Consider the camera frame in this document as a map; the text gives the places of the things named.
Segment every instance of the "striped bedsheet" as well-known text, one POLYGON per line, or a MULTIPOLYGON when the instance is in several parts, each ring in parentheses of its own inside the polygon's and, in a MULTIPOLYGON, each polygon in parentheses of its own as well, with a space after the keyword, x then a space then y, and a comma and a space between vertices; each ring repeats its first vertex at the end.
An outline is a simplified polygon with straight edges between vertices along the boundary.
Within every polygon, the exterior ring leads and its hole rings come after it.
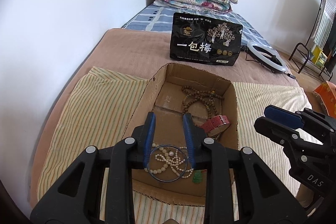
MULTIPOLYGON (((83 76, 62 111, 52 137, 37 186, 38 200, 89 145, 99 149, 115 145, 123 138, 149 80, 93 67, 83 76)), ((289 111, 311 108, 302 88, 281 85, 233 83, 237 95, 238 145, 251 147, 296 195, 299 182, 289 176, 289 161, 282 147, 256 133, 253 123, 263 115, 266 106, 274 104, 289 111)), ((300 135, 314 141, 310 135, 300 135)), ((103 193, 106 193, 106 180, 103 193)), ((232 187, 235 219, 238 206, 235 185, 232 187)), ((133 191, 137 224, 161 224, 173 218, 180 224, 203 223, 204 207, 166 204, 133 191)), ((105 195, 102 195, 100 219, 105 217, 105 195)))
POLYGON ((124 24, 121 28, 128 30, 171 33, 173 25, 173 14, 176 12, 208 16, 241 24, 243 26, 243 33, 241 35, 242 45, 246 46, 248 42, 258 42, 263 45, 270 46, 268 42, 261 36, 261 34, 251 26, 250 23, 248 23, 241 15, 234 12, 219 16, 188 9, 159 7, 151 4, 138 13, 135 17, 133 17, 129 22, 124 24))

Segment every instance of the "gold logo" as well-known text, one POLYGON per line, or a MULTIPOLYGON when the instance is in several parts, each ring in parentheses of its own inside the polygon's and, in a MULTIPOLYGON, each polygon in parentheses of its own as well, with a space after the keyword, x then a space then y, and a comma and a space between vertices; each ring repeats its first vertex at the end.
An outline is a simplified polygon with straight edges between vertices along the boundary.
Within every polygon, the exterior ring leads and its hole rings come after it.
POLYGON ((191 31, 192 31, 193 29, 191 29, 189 26, 188 27, 185 27, 185 28, 183 28, 183 34, 184 35, 188 35, 188 36, 191 36, 191 31))

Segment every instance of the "blue gripper pad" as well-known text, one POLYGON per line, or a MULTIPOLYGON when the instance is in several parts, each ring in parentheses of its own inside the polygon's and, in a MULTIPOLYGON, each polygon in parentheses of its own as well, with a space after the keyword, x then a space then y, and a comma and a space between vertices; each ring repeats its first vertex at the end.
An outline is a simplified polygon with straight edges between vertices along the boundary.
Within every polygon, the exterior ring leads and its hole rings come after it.
POLYGON ((148 131, 147 131, 147 137, 146 137, 145 144, 143 147, 143 166, 145 168, 147 168, 147 165, 149 163, 149 159, 151 156, 152 144, 153 144, 154 132, 155 132, 155 114, 154 112, 150 112, 148 115, 151 115, 151 117, 150 117, 150 123, 149 123, 148 131))
POLYGON ((303 122, 299 114, 269 105, 265 108, 264 115, 275 122, 281 123, 291 129, 303 128, 303 122))
POLYGON ((187 151, 188 151, 188 161, 191 164, 191 168, 195 168, 196 161, 195 161, 195 156, 194 156, 194 143, 193 143, 193 137, 191 133, 190 122, 192 123, 192 126, 194 126, 194 123, 190 119, 191 119, 191 116, 188 117, 187 114, 183 115, 183 132, 184 132, 185 143, 186 143, 187 151))

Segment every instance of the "red watch strap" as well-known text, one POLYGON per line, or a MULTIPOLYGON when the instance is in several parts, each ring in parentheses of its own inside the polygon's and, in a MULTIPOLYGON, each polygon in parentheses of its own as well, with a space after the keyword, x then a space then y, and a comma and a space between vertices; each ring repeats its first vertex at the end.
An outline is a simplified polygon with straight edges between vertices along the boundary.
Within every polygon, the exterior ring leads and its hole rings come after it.
POLYGON ((228 118, 224 115, 217 115, 208 119, 200 128, 204 129, 205 133, 209 133, 211 130, 214 130, 217 127, 220 127, 224 124, 230 124, 228 118))

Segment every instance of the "brown blanket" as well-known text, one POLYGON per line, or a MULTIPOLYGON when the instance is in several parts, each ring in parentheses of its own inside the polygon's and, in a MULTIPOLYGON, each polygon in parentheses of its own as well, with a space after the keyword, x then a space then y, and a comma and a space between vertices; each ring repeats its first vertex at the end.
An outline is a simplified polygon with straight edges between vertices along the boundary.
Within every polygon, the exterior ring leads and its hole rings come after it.
MULTIPOLYGON (((111 29, 106 32, 96 49, 65 88, 43 130, 31 170, 30 203, 32 207, 37 204, 37 183, 57 122, 71 91, 80 78, 87 74, 93 66, 97 66, 150 79, 160 67, 174 62, 169 58, 169 43, 170 34, 165 33, 125 29, 111 29)), ((178 63, 209 71, 233 82, 299 86, 296 80, 287 75, 273 74, 256 62, 245 61, 243 53, 239 55, 233 67, 178 63)))

